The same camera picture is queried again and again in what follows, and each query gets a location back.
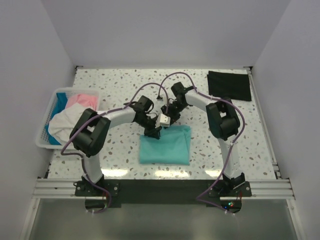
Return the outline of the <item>folded black t-shirt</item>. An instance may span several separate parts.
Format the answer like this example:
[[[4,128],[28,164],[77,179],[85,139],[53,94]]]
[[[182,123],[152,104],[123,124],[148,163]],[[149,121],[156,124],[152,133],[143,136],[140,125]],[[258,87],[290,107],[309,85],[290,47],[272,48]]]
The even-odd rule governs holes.
[[[247,74],[209,71],[208,93],[211,96],[232,100],[252,101],[250,79]]]

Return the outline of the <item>pink t-shirt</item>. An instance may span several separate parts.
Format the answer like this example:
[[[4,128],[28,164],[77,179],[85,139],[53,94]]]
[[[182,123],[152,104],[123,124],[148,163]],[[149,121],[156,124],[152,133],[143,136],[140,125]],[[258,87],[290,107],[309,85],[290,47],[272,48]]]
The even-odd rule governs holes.
[[[97,109],[98,106],[98,97],[95,95],[89,94],[75,94],[68,98],[65,108],[69,108],[74,104],[79,104],[86,108],[92,108],[93,110]]]

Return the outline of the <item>blue t-shirt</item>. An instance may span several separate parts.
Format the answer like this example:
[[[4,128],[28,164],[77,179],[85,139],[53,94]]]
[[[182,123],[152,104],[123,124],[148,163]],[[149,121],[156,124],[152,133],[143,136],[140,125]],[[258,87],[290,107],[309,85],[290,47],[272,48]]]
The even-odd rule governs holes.
[[[52,110],[49,120],[51,120],[56,114],[63,111],[67,105],[68,98],[64,92],[56,93],[56,98],[57,98],[57,102],[55,104],[55,107]],[[49,133],[49,123],[44,126],[44,129],[48,135],[48,142],[51,145],[60,146],[61,144]]]

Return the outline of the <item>teal green t-shirt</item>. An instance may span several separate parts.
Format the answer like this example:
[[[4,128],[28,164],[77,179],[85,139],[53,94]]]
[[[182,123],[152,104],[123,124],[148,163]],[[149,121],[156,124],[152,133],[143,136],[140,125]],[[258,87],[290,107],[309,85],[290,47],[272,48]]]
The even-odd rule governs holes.
[[[139,163],[188,166],[191,136],[192,129],[187,125],[172,125],[169,128],[163,128],[159,139],[141,135]]]

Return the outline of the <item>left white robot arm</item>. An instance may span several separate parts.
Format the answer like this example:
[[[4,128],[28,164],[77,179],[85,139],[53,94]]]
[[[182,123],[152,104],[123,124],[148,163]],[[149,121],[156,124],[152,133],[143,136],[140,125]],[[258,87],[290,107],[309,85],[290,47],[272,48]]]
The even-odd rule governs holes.
[[[162,127],[157,123],[158,117],[148,113],[154,103],[142,96],[137,101],[125,103],[123,107],[97,112],[85,109],[69,135],[69,143],[82,152],[81,165],[83,178],[88,181],[86,191],[92,196],[99,196],[104,190],[100,181],[104,178],[101,170],[99,152],[102,150],[108,131],[122,124],[136,123],[144,128],[148,137],[159,139]]]

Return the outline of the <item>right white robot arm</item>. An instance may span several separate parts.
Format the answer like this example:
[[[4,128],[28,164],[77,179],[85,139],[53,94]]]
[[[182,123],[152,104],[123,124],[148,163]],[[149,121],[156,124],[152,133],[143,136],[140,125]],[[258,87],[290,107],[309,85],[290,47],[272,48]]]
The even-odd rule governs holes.
[[[241,169],[240,157],[236,142],[243,133],[245,123],[242,114],[237,113],[236,106],[230,98],[216,98],[197,91],[193,86],[184,87],[181,82],[171,87],[175,99],[168,105],[163,105],[161,111],[170,118],[173,124],[181,117],[187,107],[197,107],[207,115],[209,131],[218,140],[221,149],[223,168],[223,192],[230,197],[235,196],[245,183],[245,174]]]

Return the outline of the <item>white t-shirt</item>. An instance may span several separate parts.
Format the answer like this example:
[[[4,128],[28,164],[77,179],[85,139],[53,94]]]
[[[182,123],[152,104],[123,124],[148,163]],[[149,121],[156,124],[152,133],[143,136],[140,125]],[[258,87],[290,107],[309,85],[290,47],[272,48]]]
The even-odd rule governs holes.
[[[75,103],[60,113],[55,114],[48,124],[48,133],[59,144],[65,145],[69,141],[72,130],[85,110],[84,106]]]

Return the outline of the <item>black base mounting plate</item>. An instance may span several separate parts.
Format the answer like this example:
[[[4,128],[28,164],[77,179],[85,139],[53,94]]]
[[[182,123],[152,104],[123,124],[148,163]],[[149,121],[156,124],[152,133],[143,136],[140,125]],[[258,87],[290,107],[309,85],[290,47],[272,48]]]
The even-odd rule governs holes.
[[[101,211],[120,208],[124,204],[193,205],[204,203],[208,207],[221,207],[237,213],[242,198],[251,197],[250,183],[230,188],[224,180],[143,180],[103,179],[95,185],[85,178],[73,183],[74,195],[85,198],[87,210]]]

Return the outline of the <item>white plastic laundry basket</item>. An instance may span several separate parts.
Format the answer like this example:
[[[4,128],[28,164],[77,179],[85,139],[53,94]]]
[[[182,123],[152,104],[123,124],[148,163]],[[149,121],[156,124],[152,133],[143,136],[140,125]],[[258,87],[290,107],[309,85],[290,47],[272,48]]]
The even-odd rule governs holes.
[[[49,140],[50,136],[48,135],[48,132],[47,132],[47,127],[49,126],[49,123],[53,118],[52,112],[56,108],[56,105],[59,101],[57,94],[62,94],[63,96],[65,95],[67,99],[69,97],[72,97],[78,94],[87,94],[90,96],[96,96],[97,97],[96,109],[98,110],[100,106],[101,96],[100,96],[100,91],[97,89],[75,88],[75,87],[57,88],[50,97],[49,103],[47,105],[47,108],[45,110],[40,127],[38,129],[38,132],[35,138],[35,145],[39,148],[48,149],[48,150],[61,150],[63,148],[62,145],[51,144]]]

